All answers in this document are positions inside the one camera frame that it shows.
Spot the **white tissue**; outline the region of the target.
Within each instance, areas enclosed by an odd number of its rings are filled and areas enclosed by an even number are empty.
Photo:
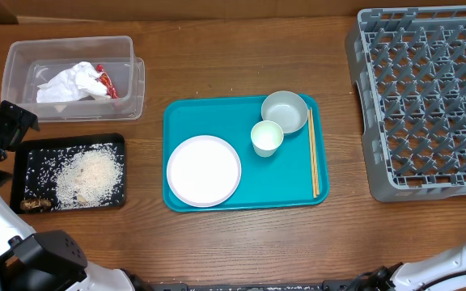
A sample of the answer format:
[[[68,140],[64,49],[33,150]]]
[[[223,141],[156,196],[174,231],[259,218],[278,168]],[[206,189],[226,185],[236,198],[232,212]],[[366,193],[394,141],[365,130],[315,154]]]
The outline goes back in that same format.
[[[108,87],[100,80],[103,75],[90,62],[81,61],[58,73],[48,82],[38,85],[36,102],[65,103],[86,97],[111,99]]]

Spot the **red snack wrapper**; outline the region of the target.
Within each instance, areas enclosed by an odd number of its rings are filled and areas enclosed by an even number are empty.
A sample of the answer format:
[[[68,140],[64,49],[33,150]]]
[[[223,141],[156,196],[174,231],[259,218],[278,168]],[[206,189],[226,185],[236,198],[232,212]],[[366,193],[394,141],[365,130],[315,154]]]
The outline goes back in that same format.
[[[112,79],[109,77],[104,67],[101,64],[98,64],[95,70],[97,73],[100,74],[100,76],[96,79],[96,81],[105,86],[106,96],[109,96],[111,99],[119,99],[119,95],[117,94],[117,89],[112,83]]]

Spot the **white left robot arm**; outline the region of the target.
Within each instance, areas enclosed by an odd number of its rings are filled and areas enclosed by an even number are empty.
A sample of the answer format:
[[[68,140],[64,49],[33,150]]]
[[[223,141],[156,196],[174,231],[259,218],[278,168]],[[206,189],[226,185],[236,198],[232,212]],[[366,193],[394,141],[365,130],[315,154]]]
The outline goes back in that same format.
[[[0,162],[17,149],[35,114],[8,101],[0,103]],[[0,187],[12,175],[0,171]],[[122,269],[87,260],[63,230],[38,233],[0,196],[0,290],[150,290],[151,285]]]

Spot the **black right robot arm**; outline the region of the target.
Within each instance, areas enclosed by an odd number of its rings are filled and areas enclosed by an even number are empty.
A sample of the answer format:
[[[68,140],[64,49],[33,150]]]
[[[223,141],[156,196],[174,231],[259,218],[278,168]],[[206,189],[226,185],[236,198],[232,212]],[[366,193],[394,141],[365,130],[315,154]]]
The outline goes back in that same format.
[[[381,267],[356,277],[347,290],[431,291],[466,288],[466,243],[416,263]]]

